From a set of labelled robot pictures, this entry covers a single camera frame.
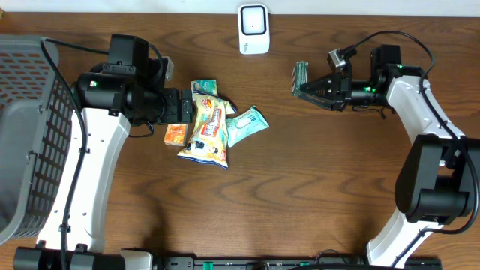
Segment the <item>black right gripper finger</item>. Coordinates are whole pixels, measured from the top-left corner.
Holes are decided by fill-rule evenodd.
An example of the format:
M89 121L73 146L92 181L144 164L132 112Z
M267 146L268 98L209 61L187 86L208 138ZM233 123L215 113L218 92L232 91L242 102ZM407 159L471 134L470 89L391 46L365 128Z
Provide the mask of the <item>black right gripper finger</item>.
M321 97L317 97L315 95L304 93L304 92L302 92L298 97L312 104L315 104L318 107L321 107L326 110L331 110L331 111L340 110L342 105L342 103L338 103L332 100L326 100Z
M330 73L319 79L306 82L300 86L302 92L324 93L332 89L332 83L335 81L336 74Z

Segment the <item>orange tissue pack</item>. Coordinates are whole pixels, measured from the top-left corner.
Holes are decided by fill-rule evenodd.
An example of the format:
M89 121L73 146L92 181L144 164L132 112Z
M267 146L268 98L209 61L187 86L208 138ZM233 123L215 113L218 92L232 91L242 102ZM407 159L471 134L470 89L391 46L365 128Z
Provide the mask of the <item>orange tissue pack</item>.
M184 146L188 134L188 124L168 124L164 143L170 146Z

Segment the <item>yellow snack bag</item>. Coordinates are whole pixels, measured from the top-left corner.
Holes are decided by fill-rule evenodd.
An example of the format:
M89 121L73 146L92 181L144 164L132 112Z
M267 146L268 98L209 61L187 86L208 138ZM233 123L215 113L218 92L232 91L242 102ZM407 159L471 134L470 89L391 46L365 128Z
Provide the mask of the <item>yellow snack bag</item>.
M225 170L227 163L227 115L236 109L227 100L199 92L193 93L196 120L187 145L177 154L179 158L199 164L217 165Z

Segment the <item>teal wet wipes pack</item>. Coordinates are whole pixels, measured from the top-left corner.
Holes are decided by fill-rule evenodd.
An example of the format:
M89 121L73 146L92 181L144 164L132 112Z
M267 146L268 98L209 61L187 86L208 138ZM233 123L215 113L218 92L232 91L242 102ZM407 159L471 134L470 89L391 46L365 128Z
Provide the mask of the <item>teal wet wipes pack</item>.
M235 118L227 118L226 128L228 131L227 145L232 148L250 135L269 128L269 123L257 107L253 105L241 115Z

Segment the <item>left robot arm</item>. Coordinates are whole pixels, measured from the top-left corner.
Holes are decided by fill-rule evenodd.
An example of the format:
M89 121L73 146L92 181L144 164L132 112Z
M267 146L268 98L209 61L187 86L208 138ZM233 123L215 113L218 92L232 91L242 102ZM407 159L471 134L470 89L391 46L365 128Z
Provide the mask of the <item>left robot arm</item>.
M188 90L166 88L173 63L131 35L68 82L59 40L1 36L1 241L15 269L162 269L151 251L104 253L105 214L120 151L133 127L193 120Z

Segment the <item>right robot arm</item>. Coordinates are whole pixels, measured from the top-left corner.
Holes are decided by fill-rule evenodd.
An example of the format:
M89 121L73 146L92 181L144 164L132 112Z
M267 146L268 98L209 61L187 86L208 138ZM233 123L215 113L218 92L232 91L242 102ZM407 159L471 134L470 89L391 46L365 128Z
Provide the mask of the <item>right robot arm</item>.
M354 46L328 54L331 73L308 80L308 63L292 72L292 95L326 110L386 107L398 114L412 147L394 189L396 209L367 243L367 262L402 269L432 233L479 210L479 141L455 127L434 99L425 72L404 65L397 45L370 54L370 78L354 79Z

